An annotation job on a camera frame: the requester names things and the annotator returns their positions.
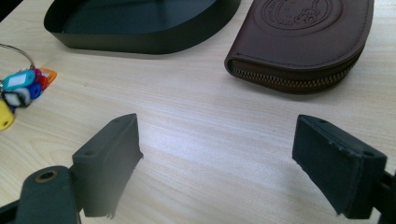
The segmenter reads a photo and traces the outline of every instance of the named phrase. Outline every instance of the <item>leather zipper case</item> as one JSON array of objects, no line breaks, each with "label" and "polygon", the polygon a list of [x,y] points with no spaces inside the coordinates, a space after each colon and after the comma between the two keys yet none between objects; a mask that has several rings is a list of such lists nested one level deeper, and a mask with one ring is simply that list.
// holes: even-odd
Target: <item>leather zipper case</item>
[{"label": "leather zipper case", "polygon": [[320,91],[363,51],[374,0],[254,0],[225,59],[227,71],[277,91]]}]

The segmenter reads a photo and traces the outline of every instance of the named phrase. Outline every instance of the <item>light wood surface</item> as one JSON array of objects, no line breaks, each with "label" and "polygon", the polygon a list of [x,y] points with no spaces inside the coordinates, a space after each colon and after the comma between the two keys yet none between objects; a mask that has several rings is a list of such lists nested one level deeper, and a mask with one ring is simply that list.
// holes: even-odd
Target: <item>light wood surface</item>
[{"label": "light wood surface", "polygon": [[[144,159],[112,220],[82,223],[376,223],[337,216],[291,158],[306,114],[388,155],[396,170],[396,3],[375,1],[366,48],[335,88],[289,95],[230,76],[223,65],[251,0],[191,49],[150,56],[68,49],[43,26],[51,0],[24,0],[3,22],[0,43],[27,51],[57,79],[0,133],[0,205],[23,180],[71,156],[112,119],[136,113]],[[0,49],[5,77],[28,62]]]}]

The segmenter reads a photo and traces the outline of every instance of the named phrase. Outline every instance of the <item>embossed logo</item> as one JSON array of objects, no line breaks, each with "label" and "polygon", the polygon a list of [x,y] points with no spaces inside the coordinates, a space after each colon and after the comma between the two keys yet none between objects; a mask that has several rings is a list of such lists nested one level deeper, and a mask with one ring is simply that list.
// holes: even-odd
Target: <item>embossed logo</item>
[{"label": "embossed logo", "polygon": [[305,29],[326,19],[329,0],[269,0],[262,8],[262,18],[282,30]]}]

